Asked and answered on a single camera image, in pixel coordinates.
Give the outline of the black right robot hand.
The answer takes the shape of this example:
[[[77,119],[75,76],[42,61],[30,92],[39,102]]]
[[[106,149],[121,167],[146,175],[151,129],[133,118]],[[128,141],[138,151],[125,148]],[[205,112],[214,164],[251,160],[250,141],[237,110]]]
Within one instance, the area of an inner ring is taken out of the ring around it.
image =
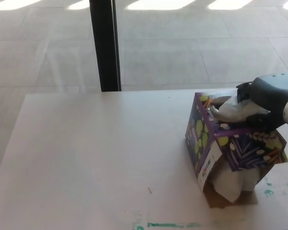
[[[237,86],[237,101],[250,100],[269,111],[246,118],[246,124],[264,132],[288,125],[288,72],[255,78]]]

